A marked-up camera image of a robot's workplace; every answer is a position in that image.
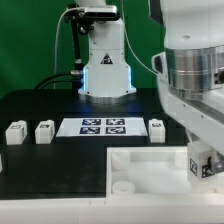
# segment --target black table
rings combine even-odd
[[[54,120],[56,132],[64,118],[143,117],[163,120],[166,143],[149,137],[54,138],[36,145],[40,121]],[[5,130],[12,121],[25,120],[28,136],[21,146],[7,146]],[[186,145],[182,126],[162,110],[157,89],[138,89],[136,99],[115,105],[80,101],[71,90],[21,90],[0,101],[0,199],[105,197],[106,151],[112,146]]]

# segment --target white paper sheet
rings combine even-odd
[[[143,118],[65,118],[57,137],[147,136]]]

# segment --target green wall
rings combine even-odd
[[[13,90],[32,89],[53,74],[56,25],[67,4],[63,0],[7,0],[0,4],[0,98]],[[119,0],[108,0],[116,4]],[[164,31],[148,17],[148,0],[124,0],[126,26],[138,57],[150,67],[151,56],[163,49]],[[88,58],[87,37],[82,37],[82,56]],[[61,27],[58,71],[73,66],[70,25]],[[133,84],[156,87],[155,77],[142,68],[126,47]]]

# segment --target white cube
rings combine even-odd
[[[35,130],[36,144],[50,144],[54,134],[54,121],[41,121]]]
[[[166,130],[162,120],[149,120],[149,137],[152,143],[164,143]]]
[[[26,122],[12,122],[5,134],[7,145],[21,145],[27,136]]]

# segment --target hole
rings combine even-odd
[[[183,36],[183,40],[189,40],[191,37],[189,35]]]

